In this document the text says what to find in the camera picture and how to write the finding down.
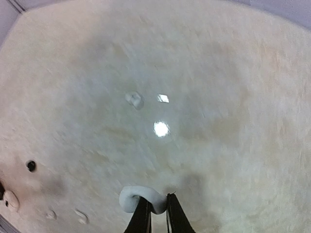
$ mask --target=curved white object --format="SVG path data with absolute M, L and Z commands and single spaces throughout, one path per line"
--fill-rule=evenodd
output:
M 159 215 L 166 211 L 166 196 L 159 194 L 153 188 L 144 186 L 126 186 L 122 189 L 119 196 L 119 203 L 127 213 L 133 213 L 143 197 L 153 206 L 152 212 Z

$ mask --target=bright white spot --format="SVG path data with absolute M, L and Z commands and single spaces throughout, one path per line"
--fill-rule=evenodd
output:
M 170 133 L 168 125 L 162 121 L 154 123 L 154 131 L 158 137 L 164 137 Z
M 158 95 L 157 96 L 157 101 L 159 102 L 165 102 L 165 103 L 169 103 L 169 98 L 166 95 Z

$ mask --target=white dough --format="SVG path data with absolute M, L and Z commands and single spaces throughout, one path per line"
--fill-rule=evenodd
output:
M 153 188 L 143 186 L 126 186 L 122 189 L 119 196 L 119 203 L 127 213 L 133 213 L 143 197 L 153 206 L 152 212 L 159 215 L 166 211 L 166 196 L 159 194 Z

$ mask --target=black hole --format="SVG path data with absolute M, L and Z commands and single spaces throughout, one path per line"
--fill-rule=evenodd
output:
M 35 164 L 35 161 L 33 161 L 33 160 L 28 161 L 28 162 L 26 163 L 26 166 L 27 166 L 27 168 L 28 168 L 28 170 L 29 170 L 30 172 L 34 172 L 35 169 L 36 169 L 36 167 L 37 167 L 37 165 Z

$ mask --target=marbled surface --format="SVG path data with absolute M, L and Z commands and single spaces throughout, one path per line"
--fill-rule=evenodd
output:
M 198 233 L 311 231 L 310 44 L 309 31 L 225 1 L 24 14 L 0 52 L 1 182 L 21 207 L 0 213 L 22 233 L 122 233 L 119 193 L 144 185 L 176 191 Z

